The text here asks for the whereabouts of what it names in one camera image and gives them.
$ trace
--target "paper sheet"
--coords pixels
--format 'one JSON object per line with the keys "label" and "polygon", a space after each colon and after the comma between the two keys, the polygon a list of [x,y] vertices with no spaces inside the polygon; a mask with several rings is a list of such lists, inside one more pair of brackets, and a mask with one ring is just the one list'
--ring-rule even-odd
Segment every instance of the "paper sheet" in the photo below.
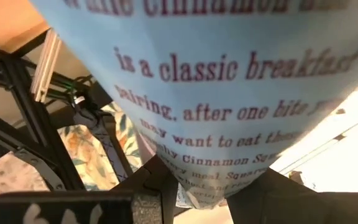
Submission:
{"label": "paper sheet", "polygon": [[32,0],[211,208],[358,86],[358,0]]}

